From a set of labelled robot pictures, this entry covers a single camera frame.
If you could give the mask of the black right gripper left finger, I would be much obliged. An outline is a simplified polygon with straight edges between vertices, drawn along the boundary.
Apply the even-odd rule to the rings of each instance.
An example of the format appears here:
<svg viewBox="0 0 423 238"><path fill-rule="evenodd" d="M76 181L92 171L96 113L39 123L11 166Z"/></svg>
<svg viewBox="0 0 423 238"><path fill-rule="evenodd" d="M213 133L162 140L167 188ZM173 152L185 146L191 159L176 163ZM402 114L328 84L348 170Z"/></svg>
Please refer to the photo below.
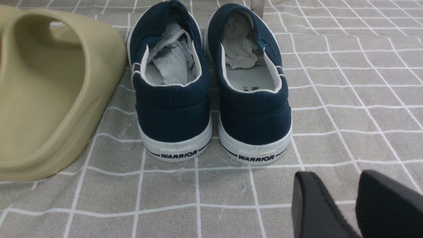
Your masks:
<svg viewBox="0 0 423 238"><path fill-rule="evenodd" d="M314 172L294 175L291 215L295 238L360 238Z"/></svg>

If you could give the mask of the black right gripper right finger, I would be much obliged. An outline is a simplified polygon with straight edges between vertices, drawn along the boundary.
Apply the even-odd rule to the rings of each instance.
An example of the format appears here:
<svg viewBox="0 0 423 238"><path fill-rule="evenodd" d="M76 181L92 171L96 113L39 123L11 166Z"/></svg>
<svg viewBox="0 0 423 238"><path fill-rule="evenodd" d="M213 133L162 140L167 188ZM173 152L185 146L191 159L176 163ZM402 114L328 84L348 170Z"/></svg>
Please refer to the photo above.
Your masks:
<svg viewBox="0 0 423 238"><path fill-rule="evenodd" d="M364 238L423 236L422 195L378 171L362 171L355 211Z"/></svg>

